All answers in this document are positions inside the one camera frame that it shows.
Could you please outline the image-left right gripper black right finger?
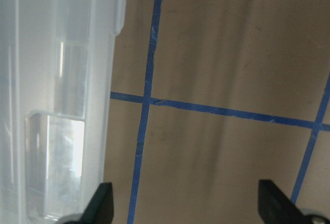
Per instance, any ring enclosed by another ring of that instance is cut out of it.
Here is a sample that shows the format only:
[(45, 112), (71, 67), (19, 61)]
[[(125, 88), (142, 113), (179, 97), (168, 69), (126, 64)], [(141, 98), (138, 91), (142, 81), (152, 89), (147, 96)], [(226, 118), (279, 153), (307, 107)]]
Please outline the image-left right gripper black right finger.
[(309, 223), (308, 218), (272, 180), (258, 182), (258, 214), (267, 224)]

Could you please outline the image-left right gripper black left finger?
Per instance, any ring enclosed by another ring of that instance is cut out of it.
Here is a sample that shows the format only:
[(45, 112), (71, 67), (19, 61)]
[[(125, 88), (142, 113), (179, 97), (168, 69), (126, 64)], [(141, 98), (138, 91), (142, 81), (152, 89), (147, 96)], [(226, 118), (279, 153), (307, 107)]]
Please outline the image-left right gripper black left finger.
[(114, 203), (112, 183), (100, 183), (83, 212), (79, 223), (111, 224), (113, 218)]

